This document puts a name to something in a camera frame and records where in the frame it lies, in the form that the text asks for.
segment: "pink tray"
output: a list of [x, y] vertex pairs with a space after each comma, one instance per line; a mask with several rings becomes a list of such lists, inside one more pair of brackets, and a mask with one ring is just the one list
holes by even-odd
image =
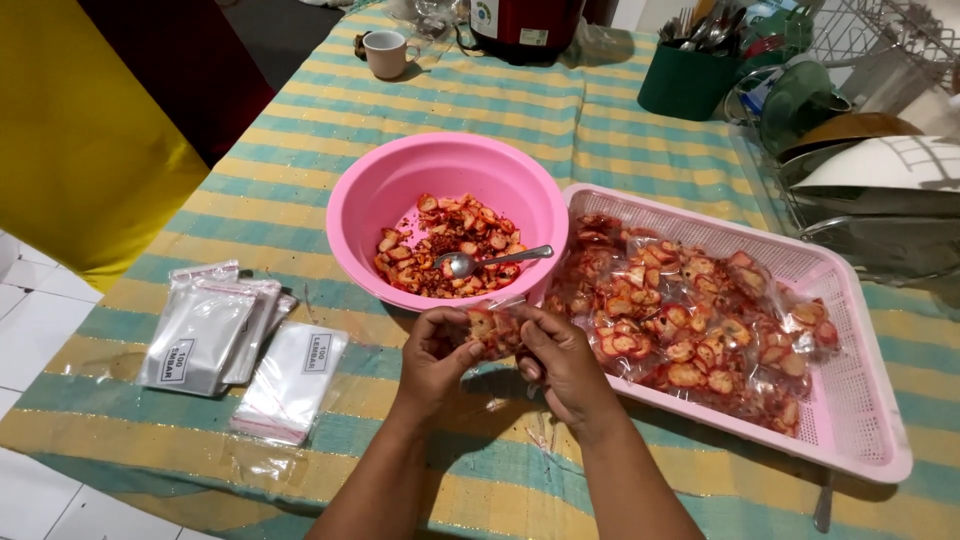
[[830, 250], [591, 184], [564, 190], [571, 212], [603, 212], [727, 257], [744, 250], [798, 293], [824, 299], [841, 353], [812, 366], [813, 390], [801, 402], [796, 439], [652, 388], [608, 376], [613, 389], [646, 404], [882, 483], [906, 479], [913, 454], [853, 268]]

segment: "rice cooker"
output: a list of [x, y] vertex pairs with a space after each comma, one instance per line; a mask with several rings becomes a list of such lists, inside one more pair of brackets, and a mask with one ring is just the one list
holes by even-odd
[[573, 41], [586, 0], [470, 0], [480, 49], [509, 63], [553, 61]]

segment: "striped tablecloth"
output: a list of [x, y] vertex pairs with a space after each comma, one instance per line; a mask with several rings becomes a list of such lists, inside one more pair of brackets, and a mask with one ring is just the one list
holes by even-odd
[[[656, 116], [636, 104], [653, 37], [612, 32], [550, 67], [435, 47], [422, 71], [385, 83], [353, 56], [351, 42], [394, 26], [373, 7], [334, 29], [4, 418], [0, 444], [190, 528], [236, 539], [302, 535], [387, 413], [411, 323], [333, 260], [325, 205], [354, 160], [401, 136], [491, 136], [536, 158], [561, 186], [600, 184], [764, 227], [723, 124]], [[301, 296], [305, 284], [321, 324], [351, 335], [337, 396], [307, 450], [230, 438], [227, 419], [243, 390], [209, 400], [132, 384], [167, 272], [227, 258]], [[864, 289], [917, 461], [898, 487], [839, 477], [830, 536], [955, 537], [958, 311], [925, 292]], [[305, 308], [292, 318], [307, 321]], [[471, 538], [595, 536], [577, 444], [562, 425], [544, 422], [543, 403], [527, 399], [504, 367], [466, 383], [431, 440], [425, 526]], [[502, 403], [488, 412], [492, 392]], [[625, 405], [709, 538], [821, 537], [810, 521], [819, 493], [811, 466]], [[550, 459], [531, 433], [553, 441]], [[636, 526], [639, 536], [644, 524]]]

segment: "white mug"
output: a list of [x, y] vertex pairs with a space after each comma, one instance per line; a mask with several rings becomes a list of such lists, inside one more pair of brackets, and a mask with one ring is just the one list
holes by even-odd
[[[364, 36], [363, 46], [367, 51], [367, 65], [373, 75], [380, 79], [399, 77], [408, 65], [420, 57], [420, 48], [408, 45], [407, 38], [393, 30], [370, 32]], [[417, 55], [407, 61], [407, 49], [410, 47], [417, 49]]]

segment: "forearm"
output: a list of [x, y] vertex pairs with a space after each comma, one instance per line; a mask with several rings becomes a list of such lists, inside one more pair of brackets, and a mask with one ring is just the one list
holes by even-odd
[[426, 430], [391, 410], [304, 540], [410, 538], [420, 511]]
[[704, 537], [625, 412], [581, 444], [600, 538]]

